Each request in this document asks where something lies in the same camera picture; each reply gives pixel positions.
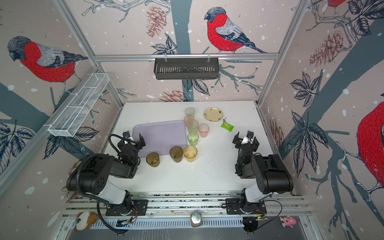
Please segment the brown textured glass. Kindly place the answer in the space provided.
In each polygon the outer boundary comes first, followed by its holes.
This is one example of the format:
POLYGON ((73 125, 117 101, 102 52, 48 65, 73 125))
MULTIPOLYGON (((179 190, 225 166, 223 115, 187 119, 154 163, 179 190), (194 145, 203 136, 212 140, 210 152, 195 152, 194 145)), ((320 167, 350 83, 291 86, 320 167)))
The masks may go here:
POLYGON ((175 163, 180 163, 183 159, 183 149, 179 146, 174 146, 170 149, 170 156, 175 163))
POLYGON ((149 153, 146 157, 146 162, 151 167, 158 167, 160 164, 160 156, 157 153, 149 153))

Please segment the amber yellow glass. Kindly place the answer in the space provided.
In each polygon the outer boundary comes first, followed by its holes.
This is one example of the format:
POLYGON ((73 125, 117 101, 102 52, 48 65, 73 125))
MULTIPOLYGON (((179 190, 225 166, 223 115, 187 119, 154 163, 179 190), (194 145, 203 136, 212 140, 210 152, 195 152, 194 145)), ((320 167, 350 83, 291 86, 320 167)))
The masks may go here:
POLYGON ((187 162, 190 162, 190 163, 194 162, 196 160, 197 154, 198 154, 198 150, 193 145, 186 146, 183 149, 183 155, 186 158, 187 162))

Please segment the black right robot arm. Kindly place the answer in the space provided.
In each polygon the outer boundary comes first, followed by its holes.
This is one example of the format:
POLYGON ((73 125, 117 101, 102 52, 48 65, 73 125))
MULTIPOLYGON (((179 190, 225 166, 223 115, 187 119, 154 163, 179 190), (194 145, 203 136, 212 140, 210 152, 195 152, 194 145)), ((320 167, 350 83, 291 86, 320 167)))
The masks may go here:
POLYGON ((279 155, 263 156, 257 153, 260 143, 252 131, 241 138, 237 133, 233 144, 238 149, 235 174, 241 179, 255 179, 256 182, 240 193, 240 199, 229 210, 245 214, 261 213, 266 198, 291 192, 294 182, 279 155))

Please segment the lilac plastic tray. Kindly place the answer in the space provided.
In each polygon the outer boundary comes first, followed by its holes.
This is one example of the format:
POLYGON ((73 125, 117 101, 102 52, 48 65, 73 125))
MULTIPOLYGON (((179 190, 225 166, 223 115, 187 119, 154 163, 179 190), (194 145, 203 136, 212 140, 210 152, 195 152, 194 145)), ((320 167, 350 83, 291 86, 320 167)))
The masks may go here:
POLYGON ((133 128, 133 139, 137 142, 140 136, 146 144, 139 150, 140 158, 150 153, 167 155, 173 147, 184 148, 188 145, 187 130, 182 120, 136 125, 133 128))

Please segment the green snack packet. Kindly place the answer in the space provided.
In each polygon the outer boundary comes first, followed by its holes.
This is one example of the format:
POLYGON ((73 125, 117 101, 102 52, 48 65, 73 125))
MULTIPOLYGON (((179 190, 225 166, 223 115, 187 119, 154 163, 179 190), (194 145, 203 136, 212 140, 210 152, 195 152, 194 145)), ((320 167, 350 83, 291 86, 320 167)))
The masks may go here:
POLYGON ((221 127, 229 132, 232 132, 232 130, 234 129, 234 126, 229 124, 226 120, 223 120, 221 127))

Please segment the pink glass front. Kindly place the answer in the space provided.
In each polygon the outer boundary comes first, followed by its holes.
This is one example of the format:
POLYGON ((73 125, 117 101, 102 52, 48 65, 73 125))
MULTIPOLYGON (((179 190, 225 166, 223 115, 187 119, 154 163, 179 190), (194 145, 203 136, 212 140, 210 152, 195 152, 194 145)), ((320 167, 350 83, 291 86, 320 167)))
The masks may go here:
POLYGON ((199 125, 198 131, 201 138, 206 138, 210 131, 210 127, 207 124, 201 124, 199 125))

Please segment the pink glass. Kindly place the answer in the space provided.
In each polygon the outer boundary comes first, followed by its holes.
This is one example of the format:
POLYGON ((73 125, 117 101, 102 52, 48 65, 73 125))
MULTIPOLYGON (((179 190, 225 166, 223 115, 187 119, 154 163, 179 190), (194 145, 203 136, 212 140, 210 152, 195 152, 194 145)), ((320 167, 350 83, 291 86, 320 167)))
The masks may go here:
POLYGON ((201 138, 206 138, 210 131, 210 127, 207 124, 201 124, 199 125, 198 131, 201 138))
POLYGON ((185 125, 187 126, 188 125, 188 122, 189 121, 193 121, 195 118, 194 118, 194 116, 192 116, 192 115, 187 115, 187 116, 185 116, 184 117, 184 123, 185 123, 185 125))

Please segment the bright green glass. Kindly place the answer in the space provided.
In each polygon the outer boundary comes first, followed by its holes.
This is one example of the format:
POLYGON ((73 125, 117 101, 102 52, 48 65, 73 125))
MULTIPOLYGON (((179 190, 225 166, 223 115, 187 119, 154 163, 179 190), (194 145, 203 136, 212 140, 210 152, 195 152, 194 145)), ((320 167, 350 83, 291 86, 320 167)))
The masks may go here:
POLYGON ((192 146, 196 146, 198 141, 199 141, 199 134, 196 133, 196 132, 191 132, 188 134, 188 141, 189 141, 189 144, 192 145, 192 146))

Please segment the pale green large glass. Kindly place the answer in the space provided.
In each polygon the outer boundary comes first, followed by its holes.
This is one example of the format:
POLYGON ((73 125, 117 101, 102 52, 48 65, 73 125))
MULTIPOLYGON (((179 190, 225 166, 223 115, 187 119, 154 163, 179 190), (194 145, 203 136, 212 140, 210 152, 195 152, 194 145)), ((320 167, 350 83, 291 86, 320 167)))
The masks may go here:
POLYGON ((191 132, 198 132, 198 128, 199 128, 199 122, 197 120, 191 120, 188 122, 188 125, 187 125, 187 129, 188 129, 188 132, 191 133, 191 132))

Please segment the pink glass behind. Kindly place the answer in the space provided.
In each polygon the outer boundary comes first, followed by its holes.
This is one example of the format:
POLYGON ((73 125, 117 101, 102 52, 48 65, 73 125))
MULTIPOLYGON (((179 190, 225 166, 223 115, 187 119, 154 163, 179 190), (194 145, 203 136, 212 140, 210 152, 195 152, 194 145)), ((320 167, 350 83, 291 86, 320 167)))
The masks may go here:
POLYGON ((187 126, 188 125, 188 122, 189 121, 193 121, 195 118, 194 118, 194 116, 192 116, 192 115, 187 115, 187 116, 185 116, 184 117, 184 123, 185 123, 185 125, 187 126))

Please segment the pale green far glass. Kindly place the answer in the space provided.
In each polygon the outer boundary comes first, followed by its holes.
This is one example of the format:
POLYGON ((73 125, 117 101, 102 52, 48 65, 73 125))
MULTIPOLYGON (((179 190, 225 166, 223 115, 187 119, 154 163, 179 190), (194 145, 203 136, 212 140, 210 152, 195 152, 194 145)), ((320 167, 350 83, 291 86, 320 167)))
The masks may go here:
POLYGON ((195 109, 194 108, 187 108, 185 109, 186 117, 195 117, 195 109))

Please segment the plush guinea pig toy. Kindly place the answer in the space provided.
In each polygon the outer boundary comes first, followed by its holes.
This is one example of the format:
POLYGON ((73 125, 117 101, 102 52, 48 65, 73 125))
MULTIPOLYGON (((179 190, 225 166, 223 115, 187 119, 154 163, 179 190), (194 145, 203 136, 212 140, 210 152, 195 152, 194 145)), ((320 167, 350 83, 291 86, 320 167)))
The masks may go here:
POLYGON ((74 231, 89 230, 93 224, 99 220, 99 217, 94 212, 82 212, 76 217, 76 224, 74 231))

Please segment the horizontal aluminium bar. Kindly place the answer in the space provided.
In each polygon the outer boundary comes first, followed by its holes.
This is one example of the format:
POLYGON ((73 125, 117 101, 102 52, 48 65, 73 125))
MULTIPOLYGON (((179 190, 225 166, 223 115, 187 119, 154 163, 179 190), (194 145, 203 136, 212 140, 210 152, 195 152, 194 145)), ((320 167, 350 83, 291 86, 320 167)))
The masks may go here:
POLYGON ((177 55, 95 55, 97 63, 103 62, 151 62, 155 59, 218 58, 219 60, 278 60, 278 53, 240 53, 240 54, 177 54, 177 55))

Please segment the pink plush toy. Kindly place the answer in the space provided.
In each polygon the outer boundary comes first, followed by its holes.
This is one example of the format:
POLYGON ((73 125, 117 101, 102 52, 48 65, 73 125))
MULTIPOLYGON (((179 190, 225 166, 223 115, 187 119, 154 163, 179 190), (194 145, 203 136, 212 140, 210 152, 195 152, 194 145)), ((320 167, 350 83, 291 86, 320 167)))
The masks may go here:
POLYGON ((284 228, 289 227, 289 228, 293 229, 294 226, 297 224, 297 221, 293 217, 290 217, 290 216, 280 218, 280 221, 282 222, 282 226, 284 228))

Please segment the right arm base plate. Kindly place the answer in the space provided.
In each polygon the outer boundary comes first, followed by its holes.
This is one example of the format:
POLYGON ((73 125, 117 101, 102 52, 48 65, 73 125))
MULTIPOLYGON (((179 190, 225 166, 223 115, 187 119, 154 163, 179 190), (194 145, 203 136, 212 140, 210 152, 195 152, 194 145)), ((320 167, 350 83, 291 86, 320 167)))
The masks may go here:
POLYGON ((228 215, 266 215, 264 203, 248 203, 240 198, 228 198, 221 204, 228 215))

